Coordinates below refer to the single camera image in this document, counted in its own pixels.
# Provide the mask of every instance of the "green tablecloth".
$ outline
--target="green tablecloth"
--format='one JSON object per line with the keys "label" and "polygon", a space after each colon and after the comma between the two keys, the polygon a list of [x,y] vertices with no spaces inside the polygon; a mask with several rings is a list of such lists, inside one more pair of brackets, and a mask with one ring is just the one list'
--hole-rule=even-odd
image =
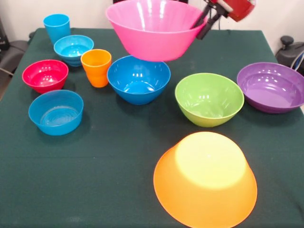
{"label": "green tablecloth", "polygon": [[[90,36],[95,48],[127,55],[111,29],[72,29]],[[238,71],[257,61],[275,62],[261,31],[211,31],[183,57],[169,62],[172,76],[163,94],[135,106],[108,85],[93,88],[82,67],[70,67],[65,89],[84,102],[81,125],[52,137],[28,118],[36,92],[21,80],[29,64],[59,59],[44,29],[38,29],[0,102],[0,227],[179,228],[159,204],[152,176],[161,155],[186,135],[214,131],[243,150],[258,185],[252,214],[240,228],[304,226],[304,118],[300,109],[270,115],[247,103],[229,122],[206,129],[178,108],[176,84],[197,72],[236,81]]]}

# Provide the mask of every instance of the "red bowl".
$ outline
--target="red bowl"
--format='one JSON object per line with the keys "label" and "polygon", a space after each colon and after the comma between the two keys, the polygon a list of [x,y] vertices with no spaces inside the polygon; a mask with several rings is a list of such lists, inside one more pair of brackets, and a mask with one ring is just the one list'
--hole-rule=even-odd
{"label": "red bowl", "polygon": [[62,89],[68,75],[65,63],[46,59],[29,65],[22,73],[22,80],[38,93]]}

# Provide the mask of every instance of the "orange bowl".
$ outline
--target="orange bowl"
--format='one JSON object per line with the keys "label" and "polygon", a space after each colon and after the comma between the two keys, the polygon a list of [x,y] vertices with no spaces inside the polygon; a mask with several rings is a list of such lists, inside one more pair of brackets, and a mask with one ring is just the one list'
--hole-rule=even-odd
{"label": "orange bowl", "polygon": [[188,135],[158,161],[153,177],[164,209],[192,228],[230,228],[257,200],[257,182],[241,149],[211,132]]}

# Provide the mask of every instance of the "green bowl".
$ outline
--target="green bowl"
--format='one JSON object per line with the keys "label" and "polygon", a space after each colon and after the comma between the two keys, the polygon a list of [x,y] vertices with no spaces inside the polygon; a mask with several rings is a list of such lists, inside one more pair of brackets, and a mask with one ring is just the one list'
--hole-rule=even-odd
{"label": "green bowl", "polygon": [[185,77],[175,88],[175,98],[184,115],[201,127],[221,125],[244,105],[244,94],[232,80],[216,74]]}

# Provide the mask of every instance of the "light blue bowl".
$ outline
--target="light blue bowl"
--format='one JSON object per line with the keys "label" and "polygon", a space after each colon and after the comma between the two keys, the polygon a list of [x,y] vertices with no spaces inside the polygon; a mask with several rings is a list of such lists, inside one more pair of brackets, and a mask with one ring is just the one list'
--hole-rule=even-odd
{"label": "light blue bowl", "polygon": [[81,56],[93,49],[94,41],[90,37],[71,35],[59,39],[54,45],[54,51],[63,61],[72,67],[81,66]]}
{"label": "light blue bowl", "polygon": [[53,90],[37,97],[28,109],[31,121],[45,134],[64,135],[82,119],[84,102],[75,92]]}
{"label": "light blue bowl", "polygon": [[122,99],[133,105],[143,105],[163,92],[171,72],[164,62],[148,62],[126,56],[112,63],[107,77]]}

